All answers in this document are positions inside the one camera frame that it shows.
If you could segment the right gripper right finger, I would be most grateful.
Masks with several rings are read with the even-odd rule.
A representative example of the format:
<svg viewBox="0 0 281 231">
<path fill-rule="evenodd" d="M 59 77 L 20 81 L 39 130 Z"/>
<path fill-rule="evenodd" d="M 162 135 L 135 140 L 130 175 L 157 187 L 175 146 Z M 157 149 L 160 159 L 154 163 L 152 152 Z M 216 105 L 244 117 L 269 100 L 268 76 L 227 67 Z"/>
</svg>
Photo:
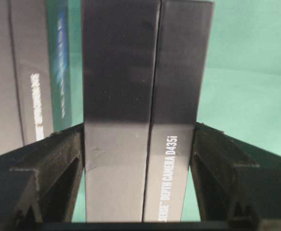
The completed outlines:
<svg viewBox="0 0 281 231">
<path fill-rule="evenodd" d="M 281 231 L 281 156 L 197 123 L 190 166 L 201 221 Z"/>
</svg>

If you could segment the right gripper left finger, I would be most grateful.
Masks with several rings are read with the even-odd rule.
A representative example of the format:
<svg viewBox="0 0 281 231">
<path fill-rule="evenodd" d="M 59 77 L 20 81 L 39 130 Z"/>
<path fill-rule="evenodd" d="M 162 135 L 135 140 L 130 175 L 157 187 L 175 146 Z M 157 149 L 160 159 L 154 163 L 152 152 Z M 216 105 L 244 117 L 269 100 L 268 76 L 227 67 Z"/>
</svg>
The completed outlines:
<svg viewBox="0 0 281 231">
<path fill-rule="evenodd" d="M 71 222 L 83 168 L 83 124 L 0 155 L 0 231 Z"/>
</svg>

